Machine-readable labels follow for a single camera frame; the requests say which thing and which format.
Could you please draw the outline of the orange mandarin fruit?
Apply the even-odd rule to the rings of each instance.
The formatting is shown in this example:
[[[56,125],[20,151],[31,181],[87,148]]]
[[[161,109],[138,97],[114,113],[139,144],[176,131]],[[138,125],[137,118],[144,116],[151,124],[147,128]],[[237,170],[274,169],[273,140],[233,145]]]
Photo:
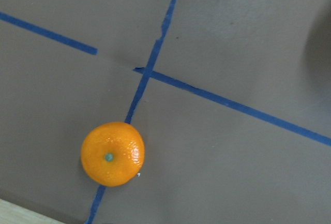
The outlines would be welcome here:
[[[144,163],[140,133],[124,122],[106,123],[84,139],[80,158],[85,173],[97,183],[116,187],[137,175]]]

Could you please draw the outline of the wooden cutting board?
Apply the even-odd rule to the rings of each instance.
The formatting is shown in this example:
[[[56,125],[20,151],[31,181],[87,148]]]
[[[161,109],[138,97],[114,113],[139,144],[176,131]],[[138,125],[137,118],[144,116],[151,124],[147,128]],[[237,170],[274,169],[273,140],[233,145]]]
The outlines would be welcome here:
[[[63,224],[63,222],[33,212],[3,199],[1,199],[1,223]]]

